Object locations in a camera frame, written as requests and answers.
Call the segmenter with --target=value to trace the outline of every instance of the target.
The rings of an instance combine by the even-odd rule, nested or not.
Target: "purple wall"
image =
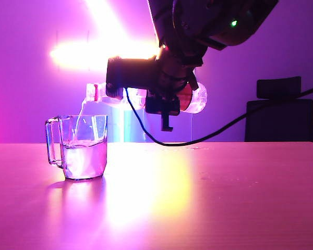
[[[128,33],[154,38],[145,0],[109,3]],[[49,52],[58,42],[97,35],[82,0],[0,0],[0,142],[44,142],[45,119],[79,111],[86,83],[104,81],[104,72],[61,69]],[[302,76],[303,90],[313,87],[313,0],[281,0],[253,37],[222,52],[208,50],[196,73],[208,89],[207,107],[192,120],[172,117],[172,134],[157,133],[159,118],[147,119],[159,138],[186,141],[191,122],[197,138],[244,113],[256,99],[257,79]],[[243,141],[244,122],[214,140]]]

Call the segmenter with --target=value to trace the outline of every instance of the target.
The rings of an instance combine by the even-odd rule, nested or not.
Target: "mug handle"
[[[47,159],[50,165],[63,168],[62,160],[56,160],[56,156],[55,156],[54,142],[53,142],[53,136],[52,136],[52,124],[55,122],[59,122],[58,117],[53,117],[45,121]]]

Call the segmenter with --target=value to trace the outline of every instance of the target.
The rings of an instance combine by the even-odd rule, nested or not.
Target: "glass mug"
[[[61,159],[56,159],[52,125],[59,127]],[[102,176],[106,166],[107,115],[57,116],[45,122],[49,164],[73,180]]]

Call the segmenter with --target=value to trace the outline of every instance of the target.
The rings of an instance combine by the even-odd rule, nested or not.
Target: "wooden tabletop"
[[[109,143],[82,182],[0,144],[1,249],[313,249],[313,143]]]

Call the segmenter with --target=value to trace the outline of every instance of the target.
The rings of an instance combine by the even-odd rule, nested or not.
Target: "black cable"
[[[256,113],[258,112],[259,110],[261,109],[264,109],[266,107],[270,107],[270,106],[274,106],[274,105],[278,105],[278,104],[281,104],[281,103],[285,103],[285,102],[289,102],[291,100],[294,100],[294,99],[297,99],[297,98],[300,98],[300,97],[303,97],[303,96],[306,96],[306,95],[309,95],[309,94],[312,94],[313,93],[313,88],[312,89],[309,89],[307,91],[304,91],[304,92],[301,92],[300,94],[296,95],[296,96],[293,96],[293,97],[290,97],[290,98],[287,98],[287,99],[283,99],[283,100],[279,100],[279,101],[275,101],[273,103],[269,103],[269,104],[266,104],[266,105],[262,105],[258,108],[255,108],[251,111],[248,111],[246,113],[244,113],[243,115],[237,117],[236,119],[234,119],[233,121],[229,122],[228,124],[226,124],[225,126],[223,126],[222,128],[218,129],[217,131],[211,133],[211,134],[208,134],[202,138],[199,138],[199,139],[196,139],[196,140],[193,140],[193,141],[190,141],[190,142],[183,142],[183,143],[163,143],[163,142],[160,142],[158,141],[157,139],[155,139],[144,127],[139,115],[137,114],[134,106],[132,105],[132,102],[129,98],[129,93],[127,91],[127,88],[125,88],[125,91],[126,91],[126,96],[127,96],[127,100],[133,110],[133,112],[135,113],[139,123],[140,123],[140,126],[141,128],[143,129],[143,131],[148,135],[148,137],[155,143],[158,143],[162,146],[168,146],[168,147],[179,147],[179,146],[188,146],[188,145],[192,145],[192,144],[195,144],[195,143],[199,143],[199,142],[203,142],[207,139],[210,139],[222,132],[224,132],[226,129],[230,128],[231,126],[233,126],[234,124],[238,123],[239,121],[245,119],[246,117],[250,116],[251,114],[253,113]]]

